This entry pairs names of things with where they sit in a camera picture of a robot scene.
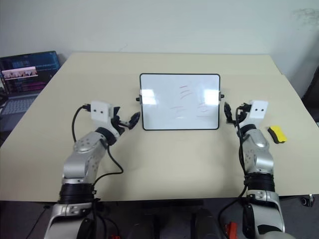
white wall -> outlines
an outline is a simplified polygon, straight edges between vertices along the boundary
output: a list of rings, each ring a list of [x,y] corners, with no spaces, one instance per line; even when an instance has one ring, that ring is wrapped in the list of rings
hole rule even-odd
[[[56,50],[270,54],[301,96],[319,0],[0,0],[0,56]]]

yellow sponge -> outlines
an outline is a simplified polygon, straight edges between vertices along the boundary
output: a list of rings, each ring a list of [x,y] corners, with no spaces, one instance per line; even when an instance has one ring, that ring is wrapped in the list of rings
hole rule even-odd
[[[287,138],[282,132],[280,126],[277,126],[277,125],[270,126],[268,128],[268,132],[270,133],[275,143],[284,143],[287,141]]]

whiteboard clip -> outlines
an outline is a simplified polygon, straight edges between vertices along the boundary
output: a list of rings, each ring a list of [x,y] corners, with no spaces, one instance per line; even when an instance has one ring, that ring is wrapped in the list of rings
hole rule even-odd
[[[224,98],[225,97],[225,95],[223,95],[222,93],[221,93],[221,91],[219,92],[219,101],[221,101],[221,99],[222,98]]]
[[[136,101],[140,102],[140,105],[142,104],[142,95],[139,95],[139,97],[136,98]]]

red object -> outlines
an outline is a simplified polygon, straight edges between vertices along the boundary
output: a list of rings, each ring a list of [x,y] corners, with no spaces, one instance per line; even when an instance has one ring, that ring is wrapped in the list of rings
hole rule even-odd
[[[226,231],[229,239],[238,239],[237,237],[237,223],[230,222],[226,225]]]

whiteboard frame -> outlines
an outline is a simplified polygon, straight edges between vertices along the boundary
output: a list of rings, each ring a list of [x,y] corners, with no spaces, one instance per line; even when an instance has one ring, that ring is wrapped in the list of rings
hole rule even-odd
[[[144,128],[144,113],[143,113],[143,101],[142,101],[142,81],[141,76],[142,75],[217,75],[219,77],[218,82],[218,90],[219,90],[219,99],[218,99],[218,120],[217,120],[217,128],[185,128],[185,129],[146,129]],[[142,111],[142,127],[145,131],[163,131],[163,130],[217,130],[219,129],[219,111],[220,111],[220,101],[221,101],[221,91],[220,91],[220,80],[221,77],[217,73],[141,73],[140,74],[140,105],[141,105],[141,111]]]

